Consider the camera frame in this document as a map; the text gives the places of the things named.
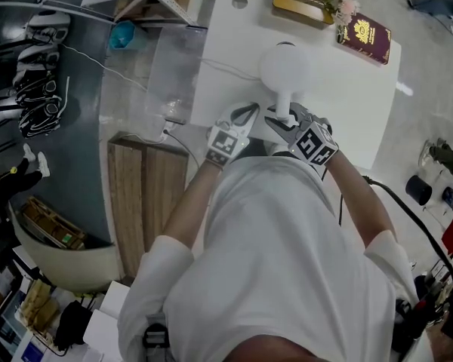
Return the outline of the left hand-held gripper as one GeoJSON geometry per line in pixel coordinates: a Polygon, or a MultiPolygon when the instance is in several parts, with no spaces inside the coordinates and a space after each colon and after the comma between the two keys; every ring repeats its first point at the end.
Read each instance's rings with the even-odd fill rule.
{"type": "Polygon", "coordinates": [[[254,102],[227,107],[210,129],[205,160],[223,168],[237,158],[250,143],[248,136],[259,112],[254,102]]]}

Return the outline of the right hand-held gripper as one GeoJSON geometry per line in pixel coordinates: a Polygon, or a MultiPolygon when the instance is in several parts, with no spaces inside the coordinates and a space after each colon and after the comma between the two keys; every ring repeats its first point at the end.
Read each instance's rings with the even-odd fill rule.
{"type": "Polygon", "coordinates": [[[268,116],[264,120],[296,157],[310,165],[324,166],[339,150],[328,119],[314,115],[299,103],[290,103],[286,123],[268,116]]]}

